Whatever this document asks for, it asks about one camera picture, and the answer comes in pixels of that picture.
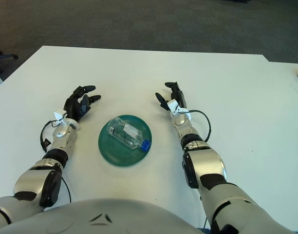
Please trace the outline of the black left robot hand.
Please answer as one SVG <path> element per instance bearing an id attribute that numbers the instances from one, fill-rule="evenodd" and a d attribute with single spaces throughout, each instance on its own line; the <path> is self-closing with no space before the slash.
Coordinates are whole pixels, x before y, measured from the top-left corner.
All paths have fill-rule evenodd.
<path id="1" fill-rule="evenodd" d="M 87 93 L 95 89 L 94 85 L 78 86 L 64 104 L 63 110 L 67 113 L 66 118 L 79 122 L 89 112 L 91 104 L 101 99 L 101 95 L 87 95 Z"/>

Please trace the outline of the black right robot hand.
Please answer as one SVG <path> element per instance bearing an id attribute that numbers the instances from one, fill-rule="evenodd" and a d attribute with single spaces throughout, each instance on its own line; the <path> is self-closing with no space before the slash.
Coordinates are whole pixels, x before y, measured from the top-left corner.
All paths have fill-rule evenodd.
<path id="1" fill-rule="evenodd" d="M 171 93 L 171 100 L 175 99 L 177 103 L 179 104 L 179 107 L 186 108 L 186 101 L 184 98 L 183 92 L 180 90 L 179 85 L 177 82 L 166 82 L 165 86 L 170 88 L 172 90 Z M 159 93 L 155 93 L 155 96 L 157 97 L 158 101 L 160 102 L 160 106 L 169 111 L 170 108 L 167 105 L 167 102 Z"/>

